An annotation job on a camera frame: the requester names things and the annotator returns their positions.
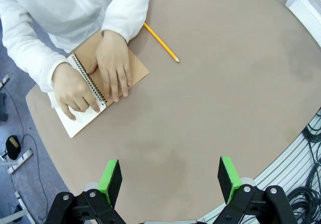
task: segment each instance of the white shirt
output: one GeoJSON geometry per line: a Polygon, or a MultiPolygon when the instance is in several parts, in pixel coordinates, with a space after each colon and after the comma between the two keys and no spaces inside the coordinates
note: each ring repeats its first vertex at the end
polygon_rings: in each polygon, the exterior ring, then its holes
{"type": "Polygon", "coordinates": [[[56,47],[70,52],[99,29],[115,31],[128,42],[145,21],[148,1],[0,0],[3,45],[42,91],[53,91],[52,74],[66,58],[37,38],[31,17],[56,47]]]}

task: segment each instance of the white plastic container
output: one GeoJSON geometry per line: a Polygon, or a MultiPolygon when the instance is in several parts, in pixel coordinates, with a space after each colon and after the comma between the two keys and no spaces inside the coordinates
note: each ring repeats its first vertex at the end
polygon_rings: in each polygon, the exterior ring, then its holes
{"type": "Polygon", "coordinates": [[[321,0],[287,0],[285,5],[321,46],[321,0]]]}

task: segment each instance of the pencil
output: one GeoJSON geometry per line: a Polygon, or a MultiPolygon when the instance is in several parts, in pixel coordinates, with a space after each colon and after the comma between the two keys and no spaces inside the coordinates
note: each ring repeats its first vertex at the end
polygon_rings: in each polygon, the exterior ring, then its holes
{"type": "Polygon", "coordinates": [[[144,26],[156,38],[156,40],[158,40],[158,42],[166,49],[166,51],[174,58],[174,60],[179,63],[180,61],[178,57],[174,54],[174,52],[171,51],[171,49],[165,44],[165,42],[163,42],[161,38],[159,38],[159,36],[156,35],[156,33],[146,23],[144,23],[144,26]]]}

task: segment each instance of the floor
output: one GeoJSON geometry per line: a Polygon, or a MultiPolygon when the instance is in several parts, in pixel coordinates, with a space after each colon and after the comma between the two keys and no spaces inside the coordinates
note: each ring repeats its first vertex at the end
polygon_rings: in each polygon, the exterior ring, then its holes
{"type": "MultiPolygon", "coordinates": [[[[61,49],[53,46],[48,35],[37,24],[34,24],[34,29],[40,40],[52,49],[64,54],[61,49]]],[[[5,150],[5,143],[10,135],[17,135],[21,140],[24,134],[30,134],[35,139],[34,143],[30,136],[26,136],[21,153],[24,153],[27,149],[32,149],[34,154],[11,177],[7,174],[6,168],[0,168],[0,218],[14,212],[14,206],[18,204],[15,197],[15,190],[17,190],[34,220],[37,223],[43,223],[43,218],[46,217],[56,194],[61,191],[68,191],[68,188],[53,165],[27,107],[25,97],[35,85],[35,82],[27,73],[17,68],[13,60],[7,55],[7,50],[2,43],[0,43],[0,59],[0,79],[3,79],[7,74],[11,74],[6,88],[0,90],[1,93],[7,94],[6,113],[9,114],[7,122],[0,122],[0,152],[2,153],[5,150]]],[[[24,217],[18,223],[30,222],[24,217]]]]}

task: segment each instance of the screw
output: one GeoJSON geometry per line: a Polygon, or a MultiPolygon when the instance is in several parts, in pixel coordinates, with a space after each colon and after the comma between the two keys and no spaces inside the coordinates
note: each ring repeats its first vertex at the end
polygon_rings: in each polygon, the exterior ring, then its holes
{"type": "Polygon", "coordinates": [[[250,192],[250,191],[251,191],[251,188],[248,187],[248,186],[245,186],[243,190],[244,190],[245,192],[250,192]]]}
{"type": "Polygon", "coordinates": [[[272,194],[275,194],[277,192],[277,190],[275,188],[272,188],[270,191],[272,194]]]}

